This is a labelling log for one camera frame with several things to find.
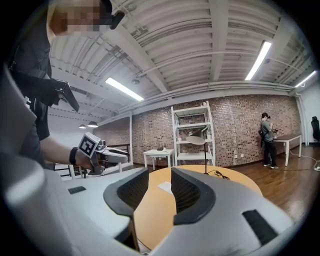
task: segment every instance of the black rectangle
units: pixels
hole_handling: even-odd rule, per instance
[[[248,210],[243,212],[242,215],[252,228],[262,246],[277,237],[278,234],[259,214],[259,212],[257,212],[257,210]]]
[[[72,194],[75,194],[75,193],[79,193],[81,191],[84,191],[86,190],[85,187],[83,186],[76,186],[76,187],[72,187],[72,188],[69,188],[68,191],[69,193],[72,195]]]

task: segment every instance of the person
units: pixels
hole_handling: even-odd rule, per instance
[[[32,17],[32,26],[26,27],[18,37],[10,69],[15,74],[50,79],[52,69],[49,53],[54,38],[74,32],[93,31],[99,25],[101,14],[111,11],[109,0],[48,0],[46,6]],[[26,98],[26,103],[36,115],[36,120],[19,154],[37,161],[44,168],[47,168],[47,160],[92,169],[89,158],[76,147],[64,146],[50,135],[48,106],[38,98]]]
[[[274,142],[274,135],[272,132],[273,123],[268,123],[268,119],[270,116],[264,112],[261,115],[261,131],[263,134],[263,142],[264,142],[264,164],[263,166],[270,166],[270,157],[271,155],[271,168],[278,169],[279,167],[276,164],[276,156],[277,156],[277,149]]]

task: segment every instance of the wristband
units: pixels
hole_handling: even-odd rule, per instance
[[[78,148],[74,147],[73,149],[71,149],[70,151],[70,156],[69,156],[69,162],[70,164],[72,164],[73,166],[76,165],[76,153],[77,153]]]

